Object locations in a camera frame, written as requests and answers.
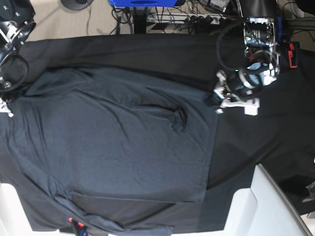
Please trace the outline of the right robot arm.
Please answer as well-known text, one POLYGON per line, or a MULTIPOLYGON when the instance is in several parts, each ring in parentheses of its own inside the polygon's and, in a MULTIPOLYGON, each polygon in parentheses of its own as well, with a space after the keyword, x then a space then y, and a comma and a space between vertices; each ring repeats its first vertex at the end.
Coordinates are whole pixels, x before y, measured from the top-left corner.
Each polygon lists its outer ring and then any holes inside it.
POLYGON ((0 91, 10 92, 17 89, 26 79, 29 65, 18 55, 30 33, 34 30, 35 11, 29 0, 2 0, 0 2, 0 91), (15 82, 3 77, 12 63, 22 66, 22 76, 15 82))

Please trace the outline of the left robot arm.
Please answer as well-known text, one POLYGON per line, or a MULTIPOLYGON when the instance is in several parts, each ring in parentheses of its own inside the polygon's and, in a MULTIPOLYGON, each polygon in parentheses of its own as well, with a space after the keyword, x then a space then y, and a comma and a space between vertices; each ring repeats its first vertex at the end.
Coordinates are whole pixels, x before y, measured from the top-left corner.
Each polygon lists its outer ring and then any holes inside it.
POLYGON ((226 26, 216 40, 216 56, 221 70, 217 83, 206 98, 207 105, 256 105, 263 89, 280 73, 280 53, 276 39, 278 4, 275 0, 234 0, 238 20, 226 26), (221 53, 223 38, 234 28, 243 27, 245 64, 231 66, 221 53))

